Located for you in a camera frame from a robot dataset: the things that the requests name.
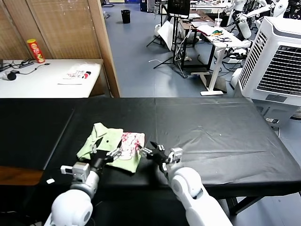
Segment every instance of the white paper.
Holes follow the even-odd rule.
[[[173,46],[173,30],[174,26],[169,21],[166,21],[158,30],[159,35],[166,43],[169,51],[171,51],[171,48]]]
[[[194,18],[201,18],[199,14],[197,13],[189,13],[189,18],[194,19]]]
[[[200,27],[197,27],[197,30],[199,30],[206,36],[210,36],[213,32],[218,30],[218,27],[210,27],[209,25],[201,25]]]
[[[214,26],[214,22],[212,21],[196,21],[196,22],[191,22],[192,26],[194,27],[200,27],[201,25],[209,25],[209,26]]]
[[[46,182],[47,182],[47,184],[52,184],[52,183],[55,182],[55,180],[53,180],[52,178],[50,178],[50,179],[48,179]]]
[[[78,64],[70,68],[67,74],[59,79],[58,85],[81,85],[91,76],[91,72],[99,64]]]

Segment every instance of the small white label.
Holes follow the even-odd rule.
[[[267,122],[273,122],[275,119],[270,119],[270,118],[266,118],[265,119],[265,121],[267,121]]]
[[[54,180],[54,179],[52,179],[52,178],[50,178],[50,179],[48,179],[46,182],[47,182],[47,184],[52,184],[52,183],[54,183],[54,182],[55,182],[55,180]]]

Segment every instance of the black trash can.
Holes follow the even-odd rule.
[[[131,11],[128,9],[124,9],[121,11],[122,22],[124,24],[129,24],[131,22]]]

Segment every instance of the wooden wall panel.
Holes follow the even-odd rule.
[[[87,0],[27,0],[54,59],[101,58]]]
[[[24,41],[36,39],[44,57],[46,59],[52,59],[52,55],[39,31],[30,9],[28,8],[26,0],[3,1]]]
[[[30,58],[25,43],[18,35],[9,20],[9,15],[5,12],[3,2],[0,1],[0,59]]]
[[[100,0],[88,0],[88,2],[111,93],[114,97],[120,97],[117,73],[113,61],[111,46],[103,18],[103,10]]]
[[[42,175],[41,170],[0,166],[0,185],[34,186]]]

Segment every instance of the blue floor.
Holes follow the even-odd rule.
[[[122,9],[131,10],[130,24],[122,24]],[[164,61],[172,55],[156,44],[146,48],[153,39],[155,25],[160,23],[159,16],[155,18],[152,13],[141,12],[139,4],[115,4],[103,10],[110,15],[106,19],[106,26],[122,97],[201,97],[200,91],[206,89],[200,79],[183,79],[168,65],[153,69],[158,62],[148,63],[153,59]],[[188,55],[192,57],[200,54],[206,60],[210,49],[209,44],[198,44],[194,49],[188,49]],[[231,73],[223,77],[228,81]],[[233,89],[229,82],[227,89],[228,93],[223,97],[232,97]],[[301,164],[301,121],[290,120],[281,128],[280,138]],[[301,225],[301,197],[299,194],[265,197],[231,221],[235,226]]]

